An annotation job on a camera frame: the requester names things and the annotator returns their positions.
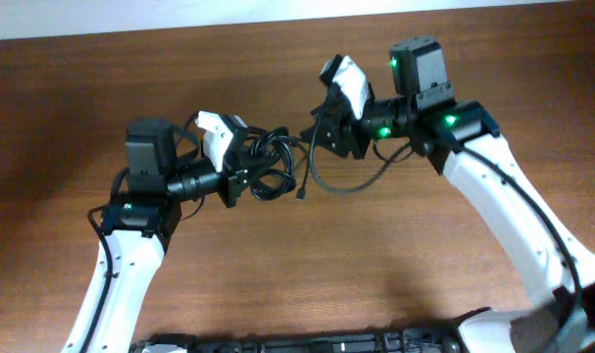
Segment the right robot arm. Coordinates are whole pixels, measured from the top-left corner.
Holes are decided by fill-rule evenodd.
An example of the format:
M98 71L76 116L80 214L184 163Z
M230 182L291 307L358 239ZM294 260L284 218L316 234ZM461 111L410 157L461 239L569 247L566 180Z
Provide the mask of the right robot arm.
M475 101L459 101L441 45L412 37L389 51L396 95L376 99L349 57L320 72L326 97L302 132L312 147L363 158L401 138L476 209L518 271L530 308L467 313L435 328L408 329L404 350L595 352L595 254L558 219L516 161L498 124Z

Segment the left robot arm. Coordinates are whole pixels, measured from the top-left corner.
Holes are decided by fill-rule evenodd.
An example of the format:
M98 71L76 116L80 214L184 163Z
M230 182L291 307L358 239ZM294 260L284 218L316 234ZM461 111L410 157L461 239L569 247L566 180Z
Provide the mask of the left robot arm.
M127 126L127 165L115 177L109 201L87 214L99 239L98 256L65 351L127 351L182 203L217 193L232 207L250 181L248 126L237 116L206 111L190 121L204 129L203 138L162 119Z

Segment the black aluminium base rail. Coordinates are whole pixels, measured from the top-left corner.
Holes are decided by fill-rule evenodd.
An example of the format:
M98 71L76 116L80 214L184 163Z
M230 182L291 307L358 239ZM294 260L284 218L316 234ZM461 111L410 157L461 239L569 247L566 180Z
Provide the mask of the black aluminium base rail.
M128 350L182 353L411 353L466 352L468 349L452 324L438 323L410 328L367 327L298 334L250 333L243 336L157 332L132 343Z

